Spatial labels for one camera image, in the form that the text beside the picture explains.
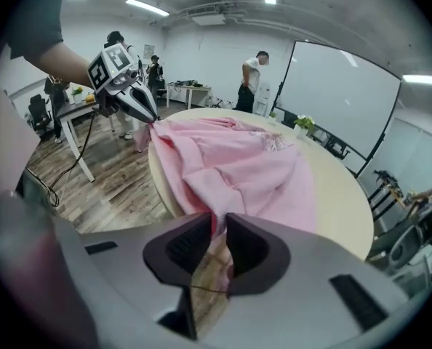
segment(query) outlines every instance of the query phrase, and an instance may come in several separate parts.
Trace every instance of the shoe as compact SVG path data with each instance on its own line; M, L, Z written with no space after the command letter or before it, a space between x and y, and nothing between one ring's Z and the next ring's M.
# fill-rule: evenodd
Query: shoe
M124 133L124 134L120 134L119 135L120 138L124 138L126 141L131 140L132 139L132 135L130 133Z

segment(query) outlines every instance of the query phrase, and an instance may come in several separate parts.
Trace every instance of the white flower pot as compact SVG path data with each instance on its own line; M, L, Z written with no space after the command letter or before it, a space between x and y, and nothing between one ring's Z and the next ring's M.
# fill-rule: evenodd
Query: white flower pot
M73 101L75 103L80 103L82 102L82 100L83 100L82 93L78 93L77 95L73 96Z
M308 129L303 129L299 127L298 125L295 125L294 127L294 136L299 139L303 139L308 134Z

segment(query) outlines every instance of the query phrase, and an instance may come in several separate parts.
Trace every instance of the round table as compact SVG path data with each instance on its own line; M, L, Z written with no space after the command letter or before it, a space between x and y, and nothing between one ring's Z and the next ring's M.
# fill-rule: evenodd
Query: round table
M343 246L364 260L373 240L374 225L367 197L352 174L329 151L309 138L297 139L293 129L251 113L222 108L194 108L168 117L169 120L230 117L268 131L282 133L294 142L310 163L316 195L316 233ZM174 216L184 213L176 202L164 176L153 143L148 148L148 163L161 200Z

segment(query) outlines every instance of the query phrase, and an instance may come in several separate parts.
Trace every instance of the desk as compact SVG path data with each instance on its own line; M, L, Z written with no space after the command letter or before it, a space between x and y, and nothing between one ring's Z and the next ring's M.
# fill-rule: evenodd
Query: desk
M169 120L231 117L268 131L282 133L296 143L310 164L316 192L316 232L332 239L361 260L371 248L374 226L367 197L350 172L329 151L310 139L298 140L293 129L281 123L269 124L266 118L251 113L222 108L194 108L168 117ZM183 215L176 202L156 150L151 143L148 163L158 194L174 217Z
M187 100L187 91L188 91L188 110L191 109L192 106L192 95L194 90L199 90L202 92L211 92L211 87L192 87L190 85L182 85L176 86L175 84L166 85L167 94L166 94L166 107L169 108L169 91L171 88L178 87L180 89L185 89L185 99Z
M93 111L93 106L97 105L96 101L93 102L85 102L83 100L81 103L74 103L73 105L69 105L66 103L56 114L57 119L61 123L61 127L63 128L64 135L66 140L68 141L69 147L71 148L76 159L79 157L80 152L78 149L79 139L77 138L76 130L72 125L72 119L78 118L79 116L85 115L86 113L91 113ZM113 119L109 117L109 122L111 123L111 131L114 130L113 127ZM132 119L133 129L138 129L138 120ZM85 164L84 158L79 159L79 165L87 175L90 182L95 181L93 174L88 169Z

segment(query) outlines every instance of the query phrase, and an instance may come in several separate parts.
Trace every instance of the black hair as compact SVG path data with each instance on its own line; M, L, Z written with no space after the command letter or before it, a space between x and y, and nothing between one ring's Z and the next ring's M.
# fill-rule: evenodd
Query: black hair
M265 52L264 50L260 50L260 51L258 52L258 54L257 54L257 58L258 58L259 56L261 56L261 55L265 55L266 57L269 58L269 54L268 54L268 52Z
M106 37L106 41L113 44L115 44L117 41L122 43L124 41L124 37L119 31L113 31Z

